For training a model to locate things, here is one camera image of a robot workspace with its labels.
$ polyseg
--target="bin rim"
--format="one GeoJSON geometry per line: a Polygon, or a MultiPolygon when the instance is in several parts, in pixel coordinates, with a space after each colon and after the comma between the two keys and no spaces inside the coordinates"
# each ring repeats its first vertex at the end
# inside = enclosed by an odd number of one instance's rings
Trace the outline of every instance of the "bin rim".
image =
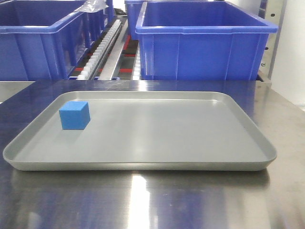
{"type": "MultiPolygon", "coordinates": [[[[145,1],[177,1],[177,0],[125,0],[125,4],[142,4],[145,1]]],[[[180,1],[207,1],[207,0],[180,0],[180,1]]]]}
{"type": "MultiPolygon", "coordinates": [[[[151,3],[161,3],[166,1],[154,1],[151,3]]],[[[201,1],[203,4],[215,4],[215,2],[201,1]]],[[[135,32],[136,34],[236,34],[236,33],[276,33],[278,26],[251,13],[235,4],[227,1],[217,1],[216,4],[231,5],[242,12],[248,14],[249,17],[263,23],[263,26],[143,26],[145,12],[148,2],[143,2],[142,8],[137,20],[135,32]]]]}
{"type": "Polygon", "coordinates": [[[15,33],[57,33],[61,29],[63,29],[67,24],[69,24],[74,19],[81,16],[84,12],[73,11],[56,21],[54,24],[50,26],[36,26],[36,25],[25,25],[25,26],[0,26],[0,34],[15,34],[15,33]]]}

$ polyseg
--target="storage crate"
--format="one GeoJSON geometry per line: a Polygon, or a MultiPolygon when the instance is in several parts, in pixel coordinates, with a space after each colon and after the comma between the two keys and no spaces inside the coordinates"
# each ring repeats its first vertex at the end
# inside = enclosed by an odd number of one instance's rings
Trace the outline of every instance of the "storage crate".
{"type": "Polygon", "coordinates": [[[151,0],[125,0],[127,17],[128,17],[128,29],[133,40],[139,39],[138,35],[135,33],[135,25],[139,17],[142,3],[145,1],[151,1],[151,0]]]}
{"type": "Polygon", "coordinates": [[[89,28],[91,34],[91,40],[96,41],[101,36],[105,28],[111,24],[114,13],[112,0],[106,1],[108,7],[96,13],[88,13],[89,17],[89,28]]]}
{"type": "Polygon", "coordinates": [[[104,11],[74,11],[84,1],[12,0],[0,3],[0,81],[68,79],[113,19],[104,11]]]}
{"type": "Polygon", "coordinates": [[[226,2],[144,2],[136,25],[145,80],[255,80],[277,26],[226,2]]]}

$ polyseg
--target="metal frame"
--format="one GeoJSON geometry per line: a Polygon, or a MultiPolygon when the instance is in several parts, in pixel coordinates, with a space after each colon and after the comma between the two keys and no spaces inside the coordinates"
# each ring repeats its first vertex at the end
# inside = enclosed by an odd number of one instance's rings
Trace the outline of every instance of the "metal frame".
{"type": "Polygon", "coordinates": [[[283,24],[287,0],[261,0],[259,16],[279,26],[276,34],[270,34],[263,54],[260,72],[266,75],[269,80],[275,63],[276,50],[279,43],[281,28],[283,24]]]}
{"type": "Polygon", "coordinates": [[[98,80],[111,80],[118,75],[122,50],[127,38],[127,28],[128,23],[126,21],[98,80]]]}

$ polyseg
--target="tray rim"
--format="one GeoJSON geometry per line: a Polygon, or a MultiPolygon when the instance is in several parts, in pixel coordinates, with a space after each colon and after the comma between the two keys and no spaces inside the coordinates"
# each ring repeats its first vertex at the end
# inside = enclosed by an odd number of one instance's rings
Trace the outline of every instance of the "tray rim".
{"type": "MultiPolygon", "coordinates": [[[[170,99],[170,98],[164,98],[164,99],[147,99],[147,98],[106,98],[106,99],[96,99],[96,100],[217,100],[217,99],[170,99]]],[[[24,169],[22,165],[28,165],[28,164],[39,164],[39,165],[54,165],[54,164],[60,164],[60,165],[85,165],[85,164],[89,164],[89,165],[105,165],[104,169],[100,169],[100,170],[139,170],[138,168],[106,168],[106,167],[112,167],[113,165],[163,165],[163,164],[168,164],[168,165],[174,165],[174,164],[211,164],[211,163],[216,163],[216,164],[247,164],[247,163],[251,163],[251,164],[257,164],[257,163],[266,163],[266,165],[259,169],[265,169],[272,161],[274,161],[277,158],[277,150],[274,147],[274,145],[269,141],[269,139],[261,132],[261,130],[258,128],[258,126],[255,124],[255,122],[248,116],[248,114],[238,105],[238,103],[229,95],[225,94],[225,93],[221,93],[221,92],[215,92],[215,91],[71,91],[71,92],[66,92],[63,93],[61,95],[59,95],[58,97],[56,97],[38,116],[36,116],[18,135],[16,135],[8,144],[7,146],[3,149],[2,152],[3,158],[5,161],[7,161],[9,164],[11,164],[14,168],[19,169],[19,170],[26,170],[26,171],[42,171],[41,169],[24,169]],[[67,95],[75,95],[76,97],[73,98],[72,100],[84,100],[82,98],[78,98],[78,94],[91,94],[91,93],[97,93],[97,94],[212,94],[212,95],[218,95],[224,98],[224,100],[228,100],[230,103],[232,103],[235,107],[237,107],[237,110],[239,111],[239,113],[242,114],[242,116],[247,119],[247,121],[249,122],[249,124],[252,126],[252,128],[255,128],[255,130],[261,135],[261,137],[264,139],[264,141],[269,145],[270,149],[272,149],[272,153],[273,153],[273,157],[270,157],[270,159],[268,160],[261,160],[261,161],[254,161],[254,162],[244,162],[244,161],[231,161],[231,162],[219,162],[219,161],[202,161],[202,162],[39,162],[39,161],[30,161],[30,162],[25,162],[25,161],[18,161],[18,160],[14,160],[14,159],[10,159],[8,154],[8,150],[9,148],[16,142],[18,141],[18,138],[21,138],[27,131],[28,129],[33,125],[33,123],[39,121],[39,119],[41,119],[41,117],[43,117],[45,115],[45,113],[47,113],[48,109],[52,106],[54,106],[54,104],[56,104],[57,100],[60,100],[62,98],[65,98],[67,95]]],[[[53,170],[87,170],[87,169],[48,169],[46,171],[53,171],[53,170]]],[[[174,169],[145,169],[145,168],[141,168],[140,170],[174,170],[174,169]]],[[[213,171],[228,171],[227,169],[211,169],[213,171]]],[[[254,171],[252,169],[247,170],[247,169],[243,169],[242,171],[254,171]]]]}

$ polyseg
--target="plastic bag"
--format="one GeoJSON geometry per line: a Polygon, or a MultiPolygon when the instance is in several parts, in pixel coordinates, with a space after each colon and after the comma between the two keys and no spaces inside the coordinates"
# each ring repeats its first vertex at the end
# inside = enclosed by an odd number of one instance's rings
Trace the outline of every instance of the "plastic bag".
{"type": "Polygon", "coordinates": [[[96,13],[98,11],[107,8],[104,0],[87,0],[81,7],[75,11],[86,12],[86,13],[96,13]]]}

